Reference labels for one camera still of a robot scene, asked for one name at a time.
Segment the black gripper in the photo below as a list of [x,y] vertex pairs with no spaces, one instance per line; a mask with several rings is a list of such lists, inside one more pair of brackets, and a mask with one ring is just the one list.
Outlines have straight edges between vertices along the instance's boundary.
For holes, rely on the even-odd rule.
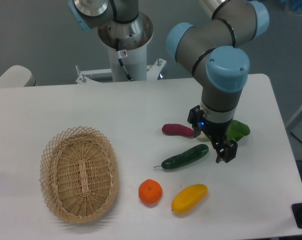
[[199,129],[209,138],[216,151],[216,163],[228,163],[236,157],[238,144],[234,140],[227,139],[227,132],[232,120],[222,123],[214,123],[203,120],[197,123]]

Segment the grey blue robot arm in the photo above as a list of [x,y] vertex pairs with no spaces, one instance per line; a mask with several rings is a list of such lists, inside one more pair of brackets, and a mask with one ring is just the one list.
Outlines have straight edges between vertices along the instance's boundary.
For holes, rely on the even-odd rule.
[[[83,31],[97,29],[108,48],[114,82],[146,80],[146,46],[153,37],[153,24],[139,11],[136,0],[71,0],[68,6]],[[201,28],[179,23],[165,45],[203,88],[200,105],[188,116],[194,136],[204,133],[216,150],[216,160],[229,162],[236,156],[237,143],[227,139],[227,131],[250,68],[239,46],[267,30],[269,14],[254,0],[203,0],[201,6],[211,22]]]

